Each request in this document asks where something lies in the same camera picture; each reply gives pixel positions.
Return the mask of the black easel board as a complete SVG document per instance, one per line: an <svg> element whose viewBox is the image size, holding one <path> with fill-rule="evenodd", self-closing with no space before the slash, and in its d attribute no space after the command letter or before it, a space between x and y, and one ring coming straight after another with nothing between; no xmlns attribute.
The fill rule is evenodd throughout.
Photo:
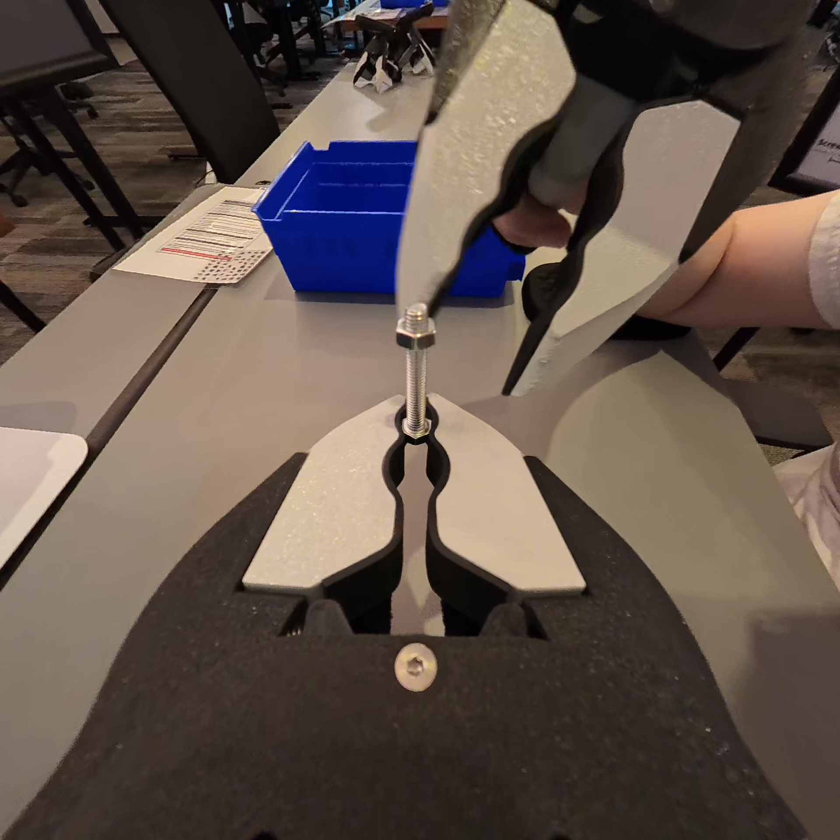
<svg viewBox="0 0 840 840"><path fill-rule="evenodd" d="M118 66L86 2L1 2L2 109L16 122L44 158L48 169L58 176L116 254L127 248L119 228L137 242L145 235L146 224L89 141L59 88ZM96 204L27 110L27 102L33 102L44 119L68 142L70 151L113 210L112 216Z"/></svg>

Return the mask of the spare hand-held gripper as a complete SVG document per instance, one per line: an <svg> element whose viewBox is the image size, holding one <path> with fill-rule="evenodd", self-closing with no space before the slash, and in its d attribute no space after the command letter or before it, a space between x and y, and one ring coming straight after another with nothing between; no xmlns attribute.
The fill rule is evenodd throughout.
<svg viewBox="0 0 840 840"><path fill-rule="evenodd" d="M416 76L434 74L433 52L417 30L418 21L430 18L433 12L434 3L429 1L402 12L396 19L392 59L400 71L411 71Z"/></svg>
<svg viewBox="0 0 840 840"><path fill-rule="evenodd" d="M355 88L373 87L376 93L383 93L399 84L403 74L392 56L396 43L396 27L393 23L376 17L358 15L357 29L370 39L353 73Z"/></svg>

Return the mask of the long thin silver bolt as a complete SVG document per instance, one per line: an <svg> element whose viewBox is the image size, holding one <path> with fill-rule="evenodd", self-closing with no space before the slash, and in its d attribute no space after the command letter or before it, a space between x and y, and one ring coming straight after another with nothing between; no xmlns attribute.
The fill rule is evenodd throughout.
<svg viewBox="0 0 840 840"><path fill-rule="evenodd" d="M417 325L432 318L427 305L415 303L408 307L402 319ZM427 350L406 352L406 415L402 421L404 435L414 440L429 434L431 422L427 418Z"/></svg>

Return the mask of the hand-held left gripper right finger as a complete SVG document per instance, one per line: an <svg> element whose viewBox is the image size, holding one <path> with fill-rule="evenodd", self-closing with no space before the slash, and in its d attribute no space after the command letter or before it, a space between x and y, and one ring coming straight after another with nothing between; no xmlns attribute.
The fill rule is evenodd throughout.
<svg viewBox="0 0 840 840"><path fill-rule="evenodd" d="M519 448L438 394L429 408L442 473L427 526L440 558L467 586L482 580L509 601L581 594L584 577Z"/></svg>

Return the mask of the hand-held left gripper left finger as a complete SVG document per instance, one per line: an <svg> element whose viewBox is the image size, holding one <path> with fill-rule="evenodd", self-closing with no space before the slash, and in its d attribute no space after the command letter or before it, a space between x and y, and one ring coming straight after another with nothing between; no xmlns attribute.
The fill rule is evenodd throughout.
<svg viewBox="0 0 840 840"><path fill-rule="evenodd" d="M394 395L311 447L245 572L246 590L322 595L402 534L389 471L402 407Z"/></svg>

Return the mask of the person's right forearm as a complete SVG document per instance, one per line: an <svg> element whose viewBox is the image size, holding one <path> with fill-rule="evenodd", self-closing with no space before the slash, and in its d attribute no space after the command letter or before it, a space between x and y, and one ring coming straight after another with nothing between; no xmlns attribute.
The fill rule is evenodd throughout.
<svg viewBox="0 0 840 840"><path fill-rule="evenodd" d="M832 193L737 211L638 314L692 329L831 329L812 299L808 255Z"/></svg>

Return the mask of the person's right hand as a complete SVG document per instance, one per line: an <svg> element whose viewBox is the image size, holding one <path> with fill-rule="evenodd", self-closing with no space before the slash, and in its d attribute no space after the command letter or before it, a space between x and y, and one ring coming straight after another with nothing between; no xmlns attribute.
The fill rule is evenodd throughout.
<svg viewBox="0 0 840 840"><path fill-rule="evenodd" d="M492 221L492 227L510 246L562 249L573 234L587 187L586 183L575 187L560 208L545 205L525 191L515 206Z"/></svg>

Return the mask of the black wrist rest pad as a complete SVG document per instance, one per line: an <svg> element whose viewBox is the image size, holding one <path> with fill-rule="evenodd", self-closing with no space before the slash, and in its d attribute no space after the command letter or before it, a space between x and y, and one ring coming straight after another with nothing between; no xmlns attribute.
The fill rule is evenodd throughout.
<svg viewBox="0 0 840 840"><path fill-rule="evenodd" d="M547 263L531 269L523 278L521 304L526 318L532 322L551 303L557 290L571 291L562 278L561 263ZM687 336L691 328L646 318L638 314L626 320L608 338L610 341L663 342Z"/></svg>

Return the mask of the blue plastic bin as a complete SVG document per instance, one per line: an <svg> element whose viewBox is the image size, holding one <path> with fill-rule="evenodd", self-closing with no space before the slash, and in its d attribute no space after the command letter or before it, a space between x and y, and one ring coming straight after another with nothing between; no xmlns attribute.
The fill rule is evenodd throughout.
<svg viewBox="0 0 840 840"><path fill-rule="evenodd" d="M417 142L305 142L253 211L296 292L392 295Z"/></svg>

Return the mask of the white document stand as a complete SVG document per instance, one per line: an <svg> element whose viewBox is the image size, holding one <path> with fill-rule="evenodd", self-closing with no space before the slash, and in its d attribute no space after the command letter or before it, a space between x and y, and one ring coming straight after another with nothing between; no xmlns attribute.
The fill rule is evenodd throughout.
<svg viewBox="0 0 840 840"><path fill-rule="evenodd" d="M74 434L1 428L1 565L5 566L88 456Z"/></svg>

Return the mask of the printed paper sheet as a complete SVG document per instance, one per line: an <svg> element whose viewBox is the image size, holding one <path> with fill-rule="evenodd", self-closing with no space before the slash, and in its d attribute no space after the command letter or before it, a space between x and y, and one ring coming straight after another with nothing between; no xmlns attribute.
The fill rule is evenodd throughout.
<svg viewBox="0 0 840 840"><path fill-rule="evenodd" d="M237 285L272 253L255 210L267 187L224 186L114 269L211 287Z"/></svg>

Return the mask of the RIGHT marker sign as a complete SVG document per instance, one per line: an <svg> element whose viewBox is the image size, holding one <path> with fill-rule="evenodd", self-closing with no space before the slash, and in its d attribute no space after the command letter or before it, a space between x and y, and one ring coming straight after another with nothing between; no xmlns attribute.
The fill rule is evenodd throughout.
<svg viewBox="0 0 840 840"><path fill-rule="evenodd" d="M838 74L816 100L769 180L769 187L795 196L839 188Z"/></svg>

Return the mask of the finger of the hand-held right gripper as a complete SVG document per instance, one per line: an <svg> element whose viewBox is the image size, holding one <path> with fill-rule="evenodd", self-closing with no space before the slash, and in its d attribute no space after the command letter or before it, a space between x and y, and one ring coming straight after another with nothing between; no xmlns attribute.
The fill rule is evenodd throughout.
<svg viewBox="0 0 840 840"><path fill-rule="evenodd" d="M622 149L605 152L556 262L571 290L528 321L503 395L555 384L671 277L740 128L705 101L684 101L641 112Z"/></svg>
<svg viewBox="0 0 840 840"><path fill-rule="evenodd" d="M517 157L552 131L574 81L549 8L453 5L397 252L399 313L416 303L434 311L469 240L500 212Z"/></svg>

